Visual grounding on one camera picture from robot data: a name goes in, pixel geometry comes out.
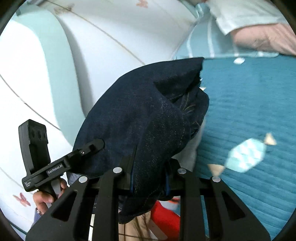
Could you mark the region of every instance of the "jeans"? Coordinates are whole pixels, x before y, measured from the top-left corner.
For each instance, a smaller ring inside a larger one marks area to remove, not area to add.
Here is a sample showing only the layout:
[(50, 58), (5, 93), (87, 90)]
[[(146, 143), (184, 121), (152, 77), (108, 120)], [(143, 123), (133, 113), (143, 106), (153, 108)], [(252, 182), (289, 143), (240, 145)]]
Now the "jeans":
[(203, 58), (166, 61), (128, 72), (104, 93), (82, 124), (73, 149), (95, 138), (103, 139), (105, 148), (73, 173), (97, 178), (118, 166), (137, 145), (132, 194), (121, 198), (120, 223), (146, 213), (164, 195), (164, 163), (200, 129), (209, 105), (199, 88), (202, 62)]

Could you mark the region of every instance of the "blue quilted blanket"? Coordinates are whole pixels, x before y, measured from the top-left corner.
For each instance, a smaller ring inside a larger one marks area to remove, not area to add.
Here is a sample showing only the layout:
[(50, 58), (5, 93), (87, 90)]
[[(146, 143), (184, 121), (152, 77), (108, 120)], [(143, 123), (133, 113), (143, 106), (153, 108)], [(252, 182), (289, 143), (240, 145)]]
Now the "blue quilted blanket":
[(195, 173), (211, 176), (207, 164), (224, 164), (228, 152), (271, 132), (277, 145), (246, 173), (226, 169), (221, 178), (274, 238), (296, 207), (296, 58), (205, 60), (202, 87), (210, 98)]

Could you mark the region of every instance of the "red object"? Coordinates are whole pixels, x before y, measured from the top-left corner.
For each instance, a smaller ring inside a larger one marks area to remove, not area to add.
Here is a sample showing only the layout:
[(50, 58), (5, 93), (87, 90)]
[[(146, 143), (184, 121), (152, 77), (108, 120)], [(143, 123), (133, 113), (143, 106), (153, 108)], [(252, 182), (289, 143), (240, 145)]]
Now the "red object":
[(168, 237), (166, 241), (178, 241), (180, 233), (180, 216), (164, 208), (159, 201), (151, 209), (151, 219)]

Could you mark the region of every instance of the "white fabric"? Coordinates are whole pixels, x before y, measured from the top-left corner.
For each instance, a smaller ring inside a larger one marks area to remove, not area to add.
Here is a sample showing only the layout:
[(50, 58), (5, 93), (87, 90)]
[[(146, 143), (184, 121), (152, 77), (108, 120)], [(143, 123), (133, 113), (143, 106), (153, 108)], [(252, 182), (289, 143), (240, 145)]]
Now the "white fabric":
[(287, 23), (282, 13), (266, 0), (208, 0), (206, 3), (225, 35), (250, 25)]
[(187, 143), (187, 145), (182, 151), (180, 151), (178, 154), (173, 156), (174, 159), (178, 160), (182, 168), (185, 168), (191, 172), (193, 171), (195, 166), (196, 155), (197, 155), (196, 150), (202, 140), (202, 134), (203, 134), (204, 128), (205, 128), (205, 118), (195, 137), (192, 138)]

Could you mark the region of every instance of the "pink fabric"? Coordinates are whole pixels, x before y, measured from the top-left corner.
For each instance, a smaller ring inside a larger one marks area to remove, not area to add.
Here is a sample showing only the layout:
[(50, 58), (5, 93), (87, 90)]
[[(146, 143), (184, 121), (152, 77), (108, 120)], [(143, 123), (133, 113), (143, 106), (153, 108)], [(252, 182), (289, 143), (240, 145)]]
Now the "pink fabric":
[(247, 26), (231, 31), (231, 35), (238, 46), (296, 55), (296, 35), (289, 24)]

